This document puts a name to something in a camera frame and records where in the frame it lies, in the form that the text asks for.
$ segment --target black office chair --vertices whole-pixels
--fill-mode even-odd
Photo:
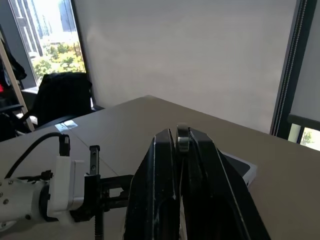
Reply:
[[[92,112],[91,82],[83,72],[44,75],[32,109],[20,120],[37,117],[37,127],[55,125]]]
[[[15,104],[0,108],[0,142],[17,137],[19,132],[31,132],[15,114],[15,111],[21,111],[22,107],[20,104]]]

